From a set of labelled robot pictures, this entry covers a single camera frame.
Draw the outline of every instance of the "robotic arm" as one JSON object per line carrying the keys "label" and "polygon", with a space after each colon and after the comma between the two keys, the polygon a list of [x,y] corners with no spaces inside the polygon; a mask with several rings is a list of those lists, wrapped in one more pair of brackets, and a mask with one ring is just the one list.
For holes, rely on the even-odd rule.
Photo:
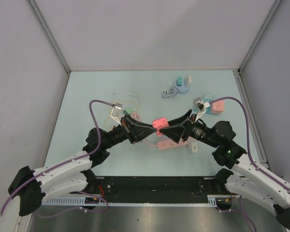
{"label": "robotic arm", "polygon": [[[263,206],[283,226],[290,229],[290,183],[258,164],[249,156],[250,153],[247,154],[235,143],[233,138],[236,134],[228,121],[219,121],[208,128],[200,117],[209,103],[200,100],[197,105],[200,110],[198,114],[191,114],[192,110],[189,110],[182,117],[169,121],[169,127],[160,129],[160,132],[176,143],[192,137],[216,148],[212,153],[216,162],[246,178],[221,169],[214,179],[229,192],[243,195]],[[134,120],[130,115],[119,119],[116,108],[118,105],[113,106],[111,117],[120,125],[109,132],[93,128],[83,150],[64,160],[64,164],[61,162],[35,170],[27,166],[19,170],[8,189],[10,195],[28,180],[38,176],[25,184],[17,194],[17,198],[20,198],[20,216],[33,213],[43,202],[60,195],[74,191],[92,192],[98,185],[98,180],[91,168],[101,164],[110,155],[107,149],[127,139],[132,144],[137,143],[157,131],[149,124]]]}
{"label": "robotic arm", "polygon": [[221,169],[215,179],[224,184],[229,192],[233,192],[261,205],[276,216],[284,227],[290,230],[290,183],[281,179],[255,161],[247,152],[233,141],[236,136],[228,121],[219,121],[212,128],[208,128],[200,120],[209,106],[208,102],[199,99],[198,114],[189,110],[185,115],[169,121],[169,127],[160,129],[175,142],[195,138],[216,150],[212,153],[220,166],[238,172],[247,179],[227,169]]}

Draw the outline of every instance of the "pink block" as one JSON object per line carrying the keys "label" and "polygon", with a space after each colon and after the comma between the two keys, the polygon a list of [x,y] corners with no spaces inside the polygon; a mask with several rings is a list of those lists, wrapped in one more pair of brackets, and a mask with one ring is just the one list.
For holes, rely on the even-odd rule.
{"label": "pink block", "polygon": [[161,128],[168,127],[169,126],[169,123],[168,123],[168,120],[166,120],[166,118],[161,117],[161,118],[158,118],[158,119],[154,120],[152,125],[153,125],[154,128],[157,129],[157,132],[156,132],[157,136],[162,137],[163,134],[161,134],[159,132],[159,130]]}
{"label": "pink block", "polygon": [[219,115],[224,111],[224,101],[218,101],[211,105],[211,114]]}

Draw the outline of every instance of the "white cable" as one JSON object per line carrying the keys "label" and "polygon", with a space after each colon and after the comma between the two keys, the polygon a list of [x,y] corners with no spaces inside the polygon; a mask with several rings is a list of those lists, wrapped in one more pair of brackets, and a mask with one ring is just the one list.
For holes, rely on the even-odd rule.
{"label": "white cable", "polygon": [[128,91],[128,90],[134,92],[134,93],[138,96],[138,98],[140,97],[139,94],[138,94],[137,92],[135,92],[134,90],[129,89],[129,88],[118,90],[118,91],[114,92],[113,94],[117,94],[117,93],[119,93],[119,92],[122,92],[122,91]]}
{"label": "white cable", "polygon": [[130,90],[130,91],[134,92],[136,94],[136,96],[133,95],[133,94],[126,94],[126,95],[123,95],[123,96],[119,97],[117,100],[119,100],[119,99],[121,99],[121,98],[123,98],[125,96],[133,96],[133,97],[135,97],[135,98],[137,98],[139,100],[139,105],[136,106],[135,108],[133,108],[133,110],[138,109],[141,106],[141,99],[140,99],[139,94],[137,92],[135,92],[134,90],[132,90],[132,89],[122,89],[122,90],[119,90],[119,91],[114,92],[113,94],[117,94],[117,93],[122,92],[124,90]]}

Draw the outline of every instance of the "purple cable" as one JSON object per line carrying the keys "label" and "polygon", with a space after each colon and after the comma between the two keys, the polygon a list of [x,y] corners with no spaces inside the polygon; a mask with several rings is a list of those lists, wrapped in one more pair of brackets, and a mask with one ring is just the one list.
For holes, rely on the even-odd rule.
{"label": "purple cable", "polygon": [[240,196],[240,200],[239,200],[239,202],[240,202],[240,208],[241,208],[241,211],[242,211],[242,214],[243,214],[243,217],[244,217],[244,220],[245,220],[247,226],[249,227],[250,231],[253,232],[252,227],[248,223],[248,216],[244,212],[244,208],[243,208],[243,204],[242,204],[242,197],[243,196]]}
{"label": "purple cable", "polygon": [[69,211],[72,211],[72,210],[75,210],[75,209],[82,209],[82,210],[87,210],[87,211],[90,211],[90,212],[94,212],[94,213],[99,213],[99,212],[103,212],[105,210],[108,209],[109,205],[108,205],[108,202],[106,201],[106,199],[102,198],[102,197],[99,197],[99,196],[96,196],[96,195],[92,195],[92,194],[89,194],[89,193],[86,193],[86,192],[82,192],[82,191],[77,191],[78,193],[81,193],[81,194],[85,194],[87,196],[90,196],[90,197],[95,197],[95,198],[98,198],[100,199],[101,201],[105,202],[106,203],[106,207],[104,207],[103,209],[99,209],[99,210],[92,210],[92,209],[86,209],[86,208],[82,208],[81,206],[76,206],[76,207],[72,207],[72,208],[69,208],[69,209],[66,209],[60,213],[57,213],[57,214],[54,214],[54,215],[50,215],[50,216],[43,216],[41,214],[39,214],[38,211],[36,211],[36,215],[39,217],[39,218],[45,218],[45,219],[50,219],[50,218],[55,218],[57,216],[60,216],[62,214],[65,214]]}
{"label": "purple cable", "polygon": [[[248,152],[248,157],[249,160],[251,162],[251,164],[255,167],[258,168],[258,165],[253,161],[253,158],[251,156],[250,153],[250,141],[249,141],[249,124],[248,124],[248,116],[247,116],[247,112],[246,109],[244,107],[244,105],[236,98],[234,97],[223,97],[223,98],[218,98],[216,100],[210,101],[209,104],[213,104],[215,102],[221,101],[221,100],[225,100],[225,99],[231,99],[236,101],[237,103],[240,104],[240,106],[243,109],[244,115],[245,115],[245,121],[246,121],[246,132],[247,132],[247,152]],[[281,183],[279,180],[277,180],[275,177],[271,176],[270,174],[268,174],[266,171],[264,171],[262,168],[259,169],[260,172],[262,172],[264,175],[266,175],[268,178],[274,180],[276,183],[278,183],[281,187],[283,187],[285,190],[287,190],[288,192],[290,192],[290,188],[286,185],[284,185],[283,183]]]}
{"label": "purple cable", "polygon": [[[74,158],[74,160],[79,160],[79,159],[81,159],[81,158],[84,158],[84,157],[86,157],[86,156],[90,156],[90,155],[92,155],[92,154],[94,154],[98,149],[99,149],[99,147],[100,147],[100,145],[101,145],[101,133],[100,133],[100,130],[99,130],[99,127],[98,127],[98,123],[97,123],[97,121],[96,121],[96,118],[95,118],[95,116],[94,116],[94,114],[93,114],[93,111],[92,111],[92,104],[94,103],[94,102],[100,102],[100,103],[103,103],[103,104],[106,104],[106,105],[110,105],[110,106],[114,106],[114,104],[111,104],[111,103],[109,103],[109,102],[106,102],[106,101],[101,101],[101,100],[92,100],[90,103],[89,103],[89,110],[90,110],[90,114],[91,114],[91,116],[92,116],[92,119],[93,119],[93,122],[94,122],[94,124],[95,124],[95,126],[96,126],[96,128],[97,128],[97,135],[98,135],[98,145],[97,145],[97,147],[93,150],[93,151],[91,151],[91,152],[89,152],[89,153],[87,153],[87,154],[84,154],[84,155],[82,155],[82,156],[78,156],[78,157],[76,157],[76,158]],[[58,168],[58,167],[61,167],[62,165],[65,165],[65,164],[67,164],[67,163],[70,163],[70,162],[72,162],[72,160],[67,160],[67,161],[64,161],[64,162],[62,162],[62,163],[60,163],[60,164],[57,164],[57,165],[55,165],[54,167],[52,167],[52,168],[49,168],[49,169],[47,169],[47,170],[45,170],[44,172],[45,173],[48,173],[48,172],[50,172],[50,171],[52,171],[52,170],[54,170],[54,169],[56,169],[56,168]],[[24,186],[26,186],[28,183],[30,183],[31,181],[33,181],[33,180],[35,180],[36,178],[38,178],[38,177],[40,177],[40,176],[42,176],[43,175],[43,172],[42,173],[40,173],[40,174],[37,174],[36,176],[34,176],[34,177],[32,177],[32,178],[30,178],[29,180],[27,180],[27,181],[25,181],[22,185],[20,185],[9,197],[8,197],[8,199],[5,201],[5,203],[3,204],[3,206],[2,206],[2,208],[1,208],[1,212],[0,212],[0,214],[1,214],[1,216],[3,215],[3,212],[4,212],[4,210],[5,210],[5,208],[6,208],[6,206],[8,205],[8,203],[10,202],[10,200],[24,187]]]}
{"label": "purple cable", "polygon": [[247,216],[245,213],[243,213],[242,211],[237,210],[237,209],[231,209],[231,211],[230,211],[230,210],[221,210],[221,209],[219,209],[218,207],[217,207],[217,209],[218,209],[220,212],[222,212],[222,213],[236,212],[236,213],[240,213],[240,214],[245,215],[246,218],[247,218],[247,220],[251,223],[251,225],[252,225],[253,228],[254,228],[254,231],[252,231],[251,228],[250,228],[250,226],[249,226],[249,224],[248,224],[247,221],[246,221],[246,224],[247,224],[247,226],[249,227],[250,231],[252,231],[252,232],[257,232],[257,227],[256,227],[256,225],[253,223],[252,219],[251,219],[249,216]]}

